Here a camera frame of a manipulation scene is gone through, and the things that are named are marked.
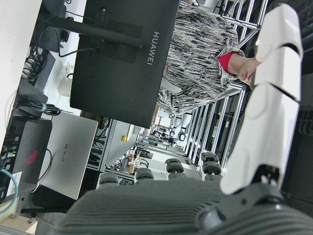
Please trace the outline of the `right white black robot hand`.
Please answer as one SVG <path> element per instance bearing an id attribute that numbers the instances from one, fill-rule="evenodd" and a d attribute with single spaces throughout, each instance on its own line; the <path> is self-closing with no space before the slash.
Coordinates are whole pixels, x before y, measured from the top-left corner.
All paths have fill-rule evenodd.
<path id="1" fill-rule="evenodd" d="M 310 235 L 311 217 L 285 204 L 284 179 L 301 99 L 299 18 L 282 4 L 258 39 L 260 65 L 221 178 L 103 184 L 67 212 L 55 235 Z"/>

